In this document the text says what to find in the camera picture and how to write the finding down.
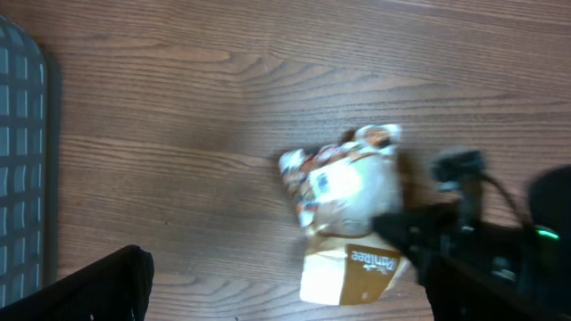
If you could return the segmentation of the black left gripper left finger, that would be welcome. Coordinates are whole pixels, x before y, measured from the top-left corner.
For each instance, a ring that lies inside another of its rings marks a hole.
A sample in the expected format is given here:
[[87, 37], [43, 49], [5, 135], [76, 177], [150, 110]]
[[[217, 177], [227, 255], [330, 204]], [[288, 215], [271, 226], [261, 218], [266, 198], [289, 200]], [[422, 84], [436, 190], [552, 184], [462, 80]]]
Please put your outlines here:
[[143, 321], [153, 255], [128, 245], [1, 309], [1, 321]]

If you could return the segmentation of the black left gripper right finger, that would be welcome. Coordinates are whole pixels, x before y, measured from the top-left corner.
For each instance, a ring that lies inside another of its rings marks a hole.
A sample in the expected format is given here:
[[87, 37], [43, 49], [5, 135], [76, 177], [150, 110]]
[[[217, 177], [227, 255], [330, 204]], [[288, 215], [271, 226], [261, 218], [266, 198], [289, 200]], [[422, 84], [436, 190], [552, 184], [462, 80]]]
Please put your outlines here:
[[568, 314], [538, 306], [462, 262], [434, 255], [422, 285], [435, 320], [564, 321]]

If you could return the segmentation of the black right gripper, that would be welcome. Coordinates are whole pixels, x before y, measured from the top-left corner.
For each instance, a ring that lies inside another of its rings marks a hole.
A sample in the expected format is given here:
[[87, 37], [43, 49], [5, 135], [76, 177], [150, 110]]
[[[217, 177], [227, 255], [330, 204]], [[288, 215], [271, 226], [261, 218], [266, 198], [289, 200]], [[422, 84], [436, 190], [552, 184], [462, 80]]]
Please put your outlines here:
[[412, 263], [422, 285], [427, 284], [428, 270], [440, 255], [520, 294], [530, 293], [534, 263], [529, 231], [483, 220], [461, 227], [459, 219], [458, 204], [442, 202], [380, 214], [371, 222], [373, 231]]

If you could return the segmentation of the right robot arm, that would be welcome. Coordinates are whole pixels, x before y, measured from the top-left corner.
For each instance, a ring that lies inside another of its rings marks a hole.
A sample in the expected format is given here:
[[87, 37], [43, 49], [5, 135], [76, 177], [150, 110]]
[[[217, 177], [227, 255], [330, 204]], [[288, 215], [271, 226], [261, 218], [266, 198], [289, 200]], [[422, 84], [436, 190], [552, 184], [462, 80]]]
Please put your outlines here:
[[455, 202], [377, 216], [373, 230], [417, 270], [436, 320], [568, 320], [570, 168], [530, 184], [518, 227], [483, 221], [492, 181], [471, 175]]

